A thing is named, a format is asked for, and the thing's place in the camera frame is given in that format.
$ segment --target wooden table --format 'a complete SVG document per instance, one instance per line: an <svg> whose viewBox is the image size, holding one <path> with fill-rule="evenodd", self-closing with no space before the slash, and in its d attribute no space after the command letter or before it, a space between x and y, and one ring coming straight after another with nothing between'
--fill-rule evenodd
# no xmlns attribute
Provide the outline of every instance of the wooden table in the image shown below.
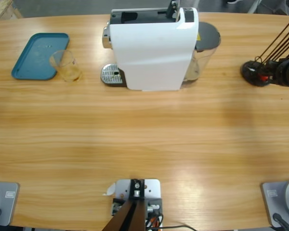
<svg viewBox="0 0 289 231"><path fill-rule="evenodd" d="M0 181L20 184L13 225L101 230L118 179L161 181L165 225L199 230L268 226L260 190L289 180L289 88L252 87L239 68L286 16L201 13L222 43L196 85L176 92L111 88L101 68L109 15L0 22ZM84 77L20 81L11 70L28 39L66 32Z"/></svg>

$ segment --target blue plastic tray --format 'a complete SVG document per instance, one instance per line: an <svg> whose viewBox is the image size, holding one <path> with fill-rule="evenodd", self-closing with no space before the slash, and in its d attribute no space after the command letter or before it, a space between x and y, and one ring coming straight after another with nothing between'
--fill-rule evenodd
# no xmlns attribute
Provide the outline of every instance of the blue plastic tray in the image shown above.
<svg viewBox="0 0 289 231"><path fill-rule="evenodd" d="M38 33L33 35L19 56L12 76L16 79L48 80L56 70L50 65L50 56L65 50L69 42L66 33Z"/></svg>

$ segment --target sticker label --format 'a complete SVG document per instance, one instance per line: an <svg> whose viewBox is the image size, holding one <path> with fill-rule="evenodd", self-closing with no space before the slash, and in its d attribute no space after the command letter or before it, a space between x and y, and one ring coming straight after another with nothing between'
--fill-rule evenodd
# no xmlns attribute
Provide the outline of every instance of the sticker label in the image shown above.
<svg viewBox="0 0 289 231"><path fill-rule="evenodd" d="M15 192L6 191L5 198L14 198L14 197L15 197Z"/></svg>
<svg viewBox="0 0 289 231"><path fill-rule="evenodd" d="M276 190L267 190L267 193L269 197L278 196Z"/></svg>

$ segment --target clear plastic cup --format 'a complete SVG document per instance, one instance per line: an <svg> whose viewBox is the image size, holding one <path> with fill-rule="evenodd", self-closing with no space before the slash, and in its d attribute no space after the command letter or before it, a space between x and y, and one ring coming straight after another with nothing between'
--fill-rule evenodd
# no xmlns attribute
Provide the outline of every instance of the clear plastic cup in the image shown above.
<svg viewBox="0 0 289 231"><path fill-rule="evenodd" d="M82 76L82 72L71 51L56 51L49 58L49 62L65 82L77 81Z"/></svg>

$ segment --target floor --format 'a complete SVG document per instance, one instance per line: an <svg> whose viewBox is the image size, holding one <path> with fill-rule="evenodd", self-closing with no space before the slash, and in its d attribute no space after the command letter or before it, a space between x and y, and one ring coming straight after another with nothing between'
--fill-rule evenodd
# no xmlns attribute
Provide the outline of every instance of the floor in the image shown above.
<svg viewBox="0 0 289 231"><path fill-rule="evenodd" d="M13 0L23 17L108 14L112 9L167 7L170 0ZM263 0L257 13L271 14L283 0ZM254 0L227 4L224 0L200 0L200 12L246 13Z"/></svg>

